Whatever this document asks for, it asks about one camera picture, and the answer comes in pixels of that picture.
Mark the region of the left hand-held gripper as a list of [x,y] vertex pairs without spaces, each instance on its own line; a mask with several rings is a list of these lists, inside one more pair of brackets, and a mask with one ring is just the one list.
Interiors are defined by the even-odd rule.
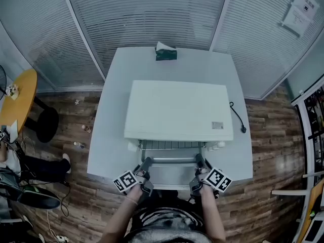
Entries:
[[154,186],[149,180],[150,175],[148,172],[152,162],[153,160],[147,157],[140,165],[139,171],[134,173],[128,170],[114,179],[113,184],[122,193],[127,193],[135,185],[140,185],[142,191],[151,196]]

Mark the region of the silver metal baking tray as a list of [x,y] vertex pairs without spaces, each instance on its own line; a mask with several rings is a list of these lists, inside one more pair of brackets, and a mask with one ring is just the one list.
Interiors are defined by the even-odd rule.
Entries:
[[142,150],[140,160],[152,159],[153,164],[194,164],[201,148]]

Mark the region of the white display shelf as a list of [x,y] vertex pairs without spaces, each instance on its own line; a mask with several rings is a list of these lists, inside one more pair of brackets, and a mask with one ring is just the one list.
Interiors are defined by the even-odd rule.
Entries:
[[324,75],[292,101],[302,125],[306,175],[324,176]]

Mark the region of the round wooden table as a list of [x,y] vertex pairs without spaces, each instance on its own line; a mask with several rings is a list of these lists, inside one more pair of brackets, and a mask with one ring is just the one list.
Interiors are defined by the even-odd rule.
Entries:
[[[18,134],[27,127],[35,131],[40,142],[51,141],[58,129],[59,115],[56,109],[47,106],[36,97],[36,70],[28,69],[22,72],[13,84],[18,86],[19,96],[17,98],[5,96],[0,111],[0,127],[11,125],[17,120]],[[37,120],[28,117],[34,103],[43,110]]]

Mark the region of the person's black trousers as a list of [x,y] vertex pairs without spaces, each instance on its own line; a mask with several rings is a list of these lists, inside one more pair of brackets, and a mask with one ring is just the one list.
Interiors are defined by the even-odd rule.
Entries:
[[177,208],[196,214],[203,213],[201,198],[192,204],[187,200],[180,199],[176,190],[154,190],[151,196],[145,197],[138,205],[138,209],[163,207]]

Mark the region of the black office chair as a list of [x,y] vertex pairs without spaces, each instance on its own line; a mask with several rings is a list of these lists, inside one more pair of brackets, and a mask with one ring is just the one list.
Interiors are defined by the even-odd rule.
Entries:
[[60,199],[50,191],[19,182],[20,177],[14,172],[0,168],[0,196],[38,209],[51,210],[60,206]]

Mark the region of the black floor fan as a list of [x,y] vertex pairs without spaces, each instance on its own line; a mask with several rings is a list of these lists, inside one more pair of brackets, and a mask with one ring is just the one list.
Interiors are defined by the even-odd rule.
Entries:
[[7,75],[0,65],[0,100],[6,95]]

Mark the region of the person's left forearm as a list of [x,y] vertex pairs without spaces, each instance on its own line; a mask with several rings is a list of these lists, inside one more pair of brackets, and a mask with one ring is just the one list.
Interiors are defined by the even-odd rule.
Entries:
[[[132,198],[139,202],[143,192],[140,185],[135,185],[126,197]],[[129,221],[137,207],[137,205],[124,198],[117,211],[108,221],[106,228],[98,243],[120,243],[126,234]]]

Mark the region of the dark green tissue box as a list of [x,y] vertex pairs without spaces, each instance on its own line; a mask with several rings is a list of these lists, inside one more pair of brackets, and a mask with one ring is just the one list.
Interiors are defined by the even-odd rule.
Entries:
[[177,60],[177,48],[157,42],[155,47],[156,61]]

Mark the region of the light wooden frame stand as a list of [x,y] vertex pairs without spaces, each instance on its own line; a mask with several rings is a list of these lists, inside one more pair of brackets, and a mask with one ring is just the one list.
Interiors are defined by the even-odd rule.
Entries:
[[311,226],[310,214],[315,202],[319,196],[322,196],[324,189],[324,178],[321,179],[315,186],[310,189],[305,190],[272,190],[272,195],[285,195],[285,196],[304,196],[304,207],[302,211],[302,216],[299,221],[299,228],[292,243],[302,243],[304,237],[306,236],[308,230]]

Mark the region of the white printed notice sheet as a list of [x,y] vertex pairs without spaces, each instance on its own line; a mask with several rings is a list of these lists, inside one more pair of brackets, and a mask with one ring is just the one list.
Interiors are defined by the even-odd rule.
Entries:
[[287,27],[297,35],[302,36],[310,22],[310,19],[296,6],[291,6],[284,20],[281,22],[281,26]]

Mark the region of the white toaster oven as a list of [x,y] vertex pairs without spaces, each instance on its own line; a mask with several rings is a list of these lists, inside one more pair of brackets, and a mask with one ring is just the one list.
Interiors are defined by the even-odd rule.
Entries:
[[[133,81],[124,137],[139,148],[139,140],[206,142],[202,153],[219,141],[234,138],[230,102],[224,85],[162,80]],[[185,190],[194,164],[153,164],[156,189]]]

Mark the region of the wire oven rack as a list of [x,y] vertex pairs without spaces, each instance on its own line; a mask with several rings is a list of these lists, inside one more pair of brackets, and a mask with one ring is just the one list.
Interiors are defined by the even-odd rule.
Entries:
[[141,150],[177,150],[204,148],[206,142],[139,140]]

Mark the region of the person's right forearm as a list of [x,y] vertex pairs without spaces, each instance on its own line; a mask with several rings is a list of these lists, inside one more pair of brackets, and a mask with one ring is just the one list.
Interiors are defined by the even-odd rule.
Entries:
[[225,230],[212,188],[203,184],[199,192],[201,195],[201,205],[206,234],[213,240],[214,243],[225,243]]

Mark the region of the white notice sheet with icon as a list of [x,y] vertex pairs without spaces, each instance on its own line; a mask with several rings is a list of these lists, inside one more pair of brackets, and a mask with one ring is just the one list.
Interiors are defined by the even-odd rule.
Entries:
[[293,6],[298,8],[309,20],[312,20],[319,8],[316,0],[294,0]]

